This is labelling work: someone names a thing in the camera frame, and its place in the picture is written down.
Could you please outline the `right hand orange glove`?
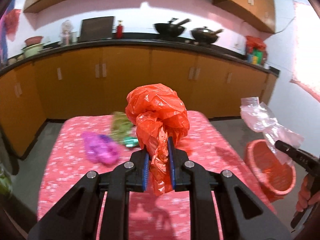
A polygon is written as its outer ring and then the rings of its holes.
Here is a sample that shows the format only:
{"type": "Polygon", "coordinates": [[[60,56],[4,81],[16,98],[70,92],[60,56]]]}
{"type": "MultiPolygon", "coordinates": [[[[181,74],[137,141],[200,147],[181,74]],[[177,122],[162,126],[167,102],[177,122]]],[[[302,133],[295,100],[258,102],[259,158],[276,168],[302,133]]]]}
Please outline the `right hand orange glove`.
{"type": "Polygon", "coordinates": [[[311,196],[310,190],[307,188],[309,182],[309,176],[306,175],[302,182],[300,191],[298,193],[298,201],[296,204],[296,211],[302,212],[309,205],[313,205],[319,202],[320,200],[320,192],[317,192],[313,196],[311,196]]]}

